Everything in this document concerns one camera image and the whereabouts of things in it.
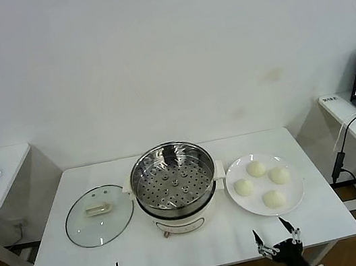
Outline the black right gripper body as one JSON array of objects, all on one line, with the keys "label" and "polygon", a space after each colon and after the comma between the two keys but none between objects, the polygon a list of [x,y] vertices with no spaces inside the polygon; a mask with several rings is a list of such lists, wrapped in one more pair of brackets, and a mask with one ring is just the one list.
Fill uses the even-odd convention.
[{"label": "black right gripper body", "polygon": [[303,243],[300,240],[286,239],[272,249],[273,261],[286,266],[313,266],[303,258]]}]

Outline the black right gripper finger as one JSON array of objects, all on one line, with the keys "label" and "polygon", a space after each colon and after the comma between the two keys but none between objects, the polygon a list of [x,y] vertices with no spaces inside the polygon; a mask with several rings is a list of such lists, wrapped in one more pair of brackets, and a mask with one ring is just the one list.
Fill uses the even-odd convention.
[{"label": "black right gripper finger", "polygon": [[254,230],[252,232],[260,255],[266,258],[274,257],[275,255],[277,255],[274,248],[272,248],[271,246],[266,246],[262,242],[262,239],[259,237],[259,235]]},{"label": "black right gripper finger", "polygon": [[286,240],[287,244],[298,245],[302,244],[301,239],[301,230],[299,228],[293,227],[288,221],[282,219],[281,217],[278,218],[281,224],[286,228],[286,230],[290,233],[291,237]]}]

